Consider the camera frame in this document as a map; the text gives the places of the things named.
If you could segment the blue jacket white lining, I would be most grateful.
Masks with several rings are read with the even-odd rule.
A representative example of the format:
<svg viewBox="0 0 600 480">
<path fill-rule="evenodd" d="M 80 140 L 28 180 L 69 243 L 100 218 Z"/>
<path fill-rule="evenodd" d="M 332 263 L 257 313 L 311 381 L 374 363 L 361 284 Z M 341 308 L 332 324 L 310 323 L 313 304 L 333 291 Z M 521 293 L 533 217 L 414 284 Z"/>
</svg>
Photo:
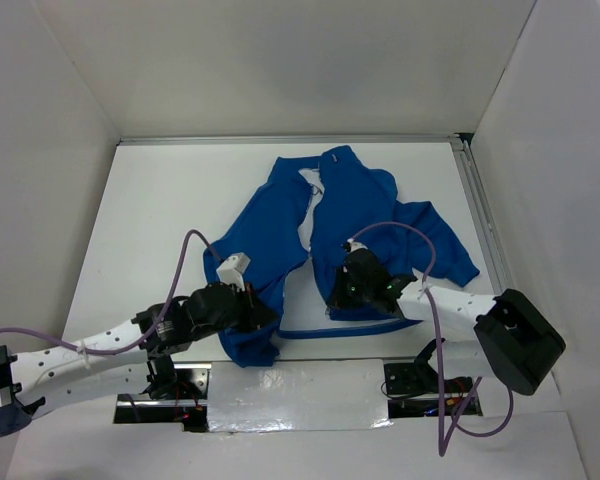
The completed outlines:
<svg viewBox="0 0 600 480">
<path fill-rule="evenodd" d="M 371 306 L 345 308 L 335 299 L 343 285 L 343 244 L 358 236 L 393 274 L 428 273 L 464 287 L 480 271 L 452 228 L 429 201 L 402 203 L 393 175 L 366 167 L 350 146 L 319 156 L 278 158 L 227 232 L 203 253 L 208 281 L 221 258 L 244 253 L 244 276 L 260 300 L 281 315 L 287 276 L 311 262 L 330 320 L 341 328 L 284 331 L 275 321 L 255 332 L 219 333 L 229 358 L 241 367 L 267 367 L 279 350 L 273 335 L 290 340 L 380 335 L 413 326 Z"/>
</svg>

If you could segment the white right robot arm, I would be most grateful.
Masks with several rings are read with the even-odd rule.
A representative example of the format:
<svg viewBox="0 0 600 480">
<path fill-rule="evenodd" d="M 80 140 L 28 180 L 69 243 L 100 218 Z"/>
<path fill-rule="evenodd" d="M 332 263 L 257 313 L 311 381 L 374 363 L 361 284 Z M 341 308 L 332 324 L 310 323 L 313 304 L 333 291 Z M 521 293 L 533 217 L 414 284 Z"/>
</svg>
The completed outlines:
<svg viewBox="0 0 600 480">
<path fill-rule="evenodd" d="M 566 342 L 520 291 L 474 294 L 426 288 L 413 274 L 392 275 L 374 253 L 361 248 L 336 270 L 327 305 L 337 311 L 361 307 L 401 320 L 432 322 L 472 335 L 445 341 L 444 357 L 456 357 L 469 376 L 493 376 L 513 392 L 532 396 L 566 350 Z"/>
</svg>

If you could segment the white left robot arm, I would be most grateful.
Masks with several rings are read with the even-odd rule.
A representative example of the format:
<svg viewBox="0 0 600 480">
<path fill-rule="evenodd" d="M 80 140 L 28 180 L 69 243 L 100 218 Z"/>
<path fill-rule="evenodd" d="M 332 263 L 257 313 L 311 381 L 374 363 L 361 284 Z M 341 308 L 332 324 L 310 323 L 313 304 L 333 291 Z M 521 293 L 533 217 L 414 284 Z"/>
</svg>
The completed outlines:
<svg viewBox="0 0 600 480">
<path fill-rule="evenodd" d="M 215 282 L 71 348 L 13 353 L 0 346 L 0 438 L 86 400 L 115 394 L 167 398 L 179 382 L 173 355 L 227 329 L 258 333 L 278 319 L 251 287 Z"/>
</svg>

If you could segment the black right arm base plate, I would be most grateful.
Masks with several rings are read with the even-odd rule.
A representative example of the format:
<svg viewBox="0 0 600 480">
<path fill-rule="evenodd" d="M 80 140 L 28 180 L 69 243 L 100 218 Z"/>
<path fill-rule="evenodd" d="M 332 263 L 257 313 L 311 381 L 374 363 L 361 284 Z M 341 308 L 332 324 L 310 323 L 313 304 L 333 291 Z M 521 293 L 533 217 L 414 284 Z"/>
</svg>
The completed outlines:
<svg viewBox="0 0 600 480">
<path fill-rule="evenodd" d="M 424 399 L 439 394 L 438 373 L 428 364 L 399 361 L 383 364 L 381 393 L 396 400 Z M 460 376 L 443 381 L 444 397 L 465 397 L 474 387 L 471 377 Z"/>
</svg>

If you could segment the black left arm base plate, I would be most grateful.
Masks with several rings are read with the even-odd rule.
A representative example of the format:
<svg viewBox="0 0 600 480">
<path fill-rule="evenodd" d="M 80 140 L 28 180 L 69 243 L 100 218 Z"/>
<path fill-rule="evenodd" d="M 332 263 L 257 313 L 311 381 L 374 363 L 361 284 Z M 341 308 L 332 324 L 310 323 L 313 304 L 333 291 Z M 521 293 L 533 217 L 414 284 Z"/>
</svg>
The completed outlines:
<svg viewBox="0 0 600 480">
<path fill-rule="evenodd" d="M 175 401 L 176 398 L 193 401 L 208 397 L 211 364 L 159 360 L 145 365 L 139 374 L 139 385 L 120 394 L 133 401 Z"/>
</svg>

